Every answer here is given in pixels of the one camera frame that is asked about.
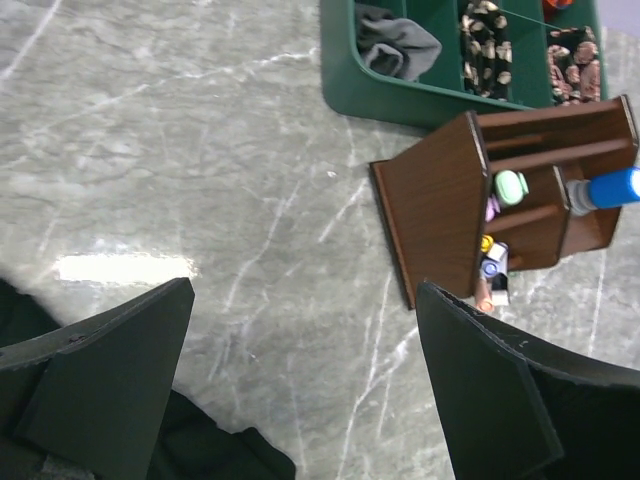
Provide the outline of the blue grey glue stick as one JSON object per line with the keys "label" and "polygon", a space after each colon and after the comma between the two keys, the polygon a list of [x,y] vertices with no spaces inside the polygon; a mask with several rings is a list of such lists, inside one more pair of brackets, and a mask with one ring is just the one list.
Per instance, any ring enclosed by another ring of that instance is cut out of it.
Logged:
{"label": "blue grey glue stick", "polygon": [[636,203],[639,201],[639,168],[629,167],[591,180],[570,180],[566,191],[571,214],[578,217]]}

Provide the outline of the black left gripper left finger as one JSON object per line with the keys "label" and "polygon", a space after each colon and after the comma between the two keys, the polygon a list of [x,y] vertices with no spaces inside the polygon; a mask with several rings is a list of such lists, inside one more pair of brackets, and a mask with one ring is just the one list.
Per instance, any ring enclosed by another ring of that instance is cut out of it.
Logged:
{"label": "black left gripper left finger", "polygon": [[146,474],[189,325],[176,278],[60,326],[1,283],[1,472],[33,475],[49,454],[94,475]]}

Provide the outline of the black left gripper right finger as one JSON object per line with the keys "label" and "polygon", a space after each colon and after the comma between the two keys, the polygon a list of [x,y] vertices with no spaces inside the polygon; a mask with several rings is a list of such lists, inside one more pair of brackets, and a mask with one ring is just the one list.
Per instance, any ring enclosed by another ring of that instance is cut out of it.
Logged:
{"label": "black left gripper right finger", "polygon": [[417,288],[421,345],[458,479],[636,479],[638,371]]}

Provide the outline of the yellow cap white marker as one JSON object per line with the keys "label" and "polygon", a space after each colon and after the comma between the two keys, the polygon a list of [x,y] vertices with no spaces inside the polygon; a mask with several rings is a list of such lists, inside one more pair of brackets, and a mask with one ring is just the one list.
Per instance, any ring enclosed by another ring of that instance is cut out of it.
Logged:
{"label": "yellow cap white marker", "polygon": [[480,250],[483,255],[486,255],[493,245],[495,244],[495,240],[491,235],[484,234],[481,239]]}

